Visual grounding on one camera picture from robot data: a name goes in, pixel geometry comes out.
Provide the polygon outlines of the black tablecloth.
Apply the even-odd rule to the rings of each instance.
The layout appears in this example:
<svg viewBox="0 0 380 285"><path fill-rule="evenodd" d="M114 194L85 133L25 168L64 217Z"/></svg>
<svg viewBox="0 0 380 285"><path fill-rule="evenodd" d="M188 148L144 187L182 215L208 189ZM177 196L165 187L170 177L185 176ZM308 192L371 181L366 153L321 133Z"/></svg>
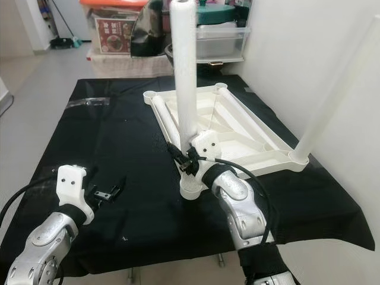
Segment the black tablecloth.
<svg viewBox="0 0 380 285"><path fill-rule="evenodd" d="M171 77L81 79L71 100L108 97L108 106L65 109L34 178L62 164L97 169L93 185L126 187L84 226L61 263L66 277L209 257L234 249L219 201L209 192L193 201L179 193L179 173L145 91L174 89ZM275 241L337 239L369 251L375 239L356 201L317 163L299 173L260 177L277 213Z"/></svg>

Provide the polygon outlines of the green mop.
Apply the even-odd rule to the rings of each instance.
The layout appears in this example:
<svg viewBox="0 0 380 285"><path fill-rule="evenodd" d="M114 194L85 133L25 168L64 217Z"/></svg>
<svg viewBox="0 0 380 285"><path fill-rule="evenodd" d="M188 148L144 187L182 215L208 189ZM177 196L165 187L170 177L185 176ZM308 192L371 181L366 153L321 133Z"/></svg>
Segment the green mop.
<svg viewBox="0 0 380 285"><path fill-rule="evenodd" d="M52 48L53 49L76 49L82 45L82 41L78 38L78 36L74 35L73 30L71 30L68 22L66 21L61 9L55 3L55 0L46 0L48 4L52 4L53 8L51 11L55 11L59 14L59 19L63 22L64 27L68 30L69 37L62 36L62 31L59 29L58 23L55 21L55 17L53 17L52 22L55 27L55 38L52 40Z"/></svg>

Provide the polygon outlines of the white plastic children table top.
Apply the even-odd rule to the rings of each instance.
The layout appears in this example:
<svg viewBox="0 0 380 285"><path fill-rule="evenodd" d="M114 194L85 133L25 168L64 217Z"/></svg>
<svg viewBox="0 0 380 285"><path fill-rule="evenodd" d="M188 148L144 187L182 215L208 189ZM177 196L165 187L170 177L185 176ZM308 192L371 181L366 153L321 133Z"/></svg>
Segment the white plastic children table top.
<svg viewBox="0 0 380 285"><path fill-rule="evenodd" d="M290 159L292 147L289 146L292 150L288 154L283 150L270 149L253 132L252 127L243 121L245 117L234 109L233 102L218 93L219 87L227 87L227 85L217 83L213 86L197 88L196 122L198 133L209 129L218 132L222 150L221 159L239 164L255 176L276 173L285 169L300 172L306 168L309 160L306 164L299 164ZM159 95L166 101L169 111L175 122L178 123L176 90L146 91L143 93L144 103L150 105L150 99L155 95ZM201 178L187 175L182 171L180 173L179 185L182 198L195 200L203 190L208 188L201 182Z"/></svg>

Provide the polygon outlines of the clear tape strip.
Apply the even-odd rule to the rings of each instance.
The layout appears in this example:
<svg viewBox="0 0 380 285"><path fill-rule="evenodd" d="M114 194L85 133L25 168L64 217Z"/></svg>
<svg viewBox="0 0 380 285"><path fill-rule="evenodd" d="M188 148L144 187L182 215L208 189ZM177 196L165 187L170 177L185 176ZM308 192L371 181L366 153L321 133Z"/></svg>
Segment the clear tape strip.
<svg viewBox="0 0 380 285"><path fill-rule="evenodd" d="M77 106L108 106L110 98L108 97L91 97L79 100L71 100L67 103L66 109Z"/></svg>

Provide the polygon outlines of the green round pot lid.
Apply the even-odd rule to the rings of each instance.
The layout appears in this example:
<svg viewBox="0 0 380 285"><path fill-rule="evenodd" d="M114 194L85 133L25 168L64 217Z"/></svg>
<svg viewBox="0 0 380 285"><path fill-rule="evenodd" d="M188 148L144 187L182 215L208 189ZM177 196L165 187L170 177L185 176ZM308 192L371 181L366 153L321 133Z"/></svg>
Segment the green round pot lid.
<svg viewBox="0 0 380 285"><path fill-rule="evenodd" d="M197 24L199 26L223 24L235 21L235 7L224 2L198 0Z"/></svg>

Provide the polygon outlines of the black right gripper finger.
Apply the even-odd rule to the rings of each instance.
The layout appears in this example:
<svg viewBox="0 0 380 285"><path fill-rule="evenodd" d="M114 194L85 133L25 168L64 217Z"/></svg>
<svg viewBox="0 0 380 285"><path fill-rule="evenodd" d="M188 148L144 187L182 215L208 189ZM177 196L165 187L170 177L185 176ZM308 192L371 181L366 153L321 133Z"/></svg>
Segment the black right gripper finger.
<svg viewBox="0 0 380 285"><path fill-rule="evenodd" d="M189 166L189 157L185 155L182 150L179 149L176 145L173 145L172 143L167 144L167 149L169 151L169 154L175 161L175 163L179 166L179 169L187 169Z"/></svg>

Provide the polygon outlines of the clear plastic container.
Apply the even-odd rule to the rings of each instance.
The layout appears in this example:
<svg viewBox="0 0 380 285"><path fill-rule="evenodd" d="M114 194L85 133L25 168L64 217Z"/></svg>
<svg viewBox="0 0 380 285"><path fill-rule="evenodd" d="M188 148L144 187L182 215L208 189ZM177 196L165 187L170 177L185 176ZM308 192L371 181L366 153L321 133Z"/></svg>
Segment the clear plastic container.
<svg viewBox="0 0 380 285"><path fill-rule="evenodd" d="M196 62L241 62L245 43L252 30L249 27L210 27L196 28Z"/></svg>

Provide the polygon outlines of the black bag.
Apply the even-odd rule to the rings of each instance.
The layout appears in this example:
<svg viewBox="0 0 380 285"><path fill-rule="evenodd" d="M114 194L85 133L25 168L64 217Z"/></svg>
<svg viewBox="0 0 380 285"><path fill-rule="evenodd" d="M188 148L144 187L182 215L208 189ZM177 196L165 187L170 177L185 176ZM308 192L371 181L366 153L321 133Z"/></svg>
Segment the black bag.
<svg viewBox="0 0 380 285"><path fill-rule="evenodd" d="M163 44L163 0L148 0L131 30L131 56L162 55Z"/></svg>

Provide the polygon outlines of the orange lidded storage box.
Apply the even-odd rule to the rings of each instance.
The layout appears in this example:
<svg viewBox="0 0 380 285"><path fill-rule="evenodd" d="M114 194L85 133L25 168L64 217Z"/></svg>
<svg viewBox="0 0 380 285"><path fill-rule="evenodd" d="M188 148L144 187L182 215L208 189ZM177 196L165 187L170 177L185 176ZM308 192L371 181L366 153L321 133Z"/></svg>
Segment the orange lidded storage box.
<svg viewBox="0 0 380 285"><path fill-rule="evenodd" d="M136 21L141 9L148 0L79 0L83 8L87 27L94 49L100 52L96 17L128 19Z"/></svg>

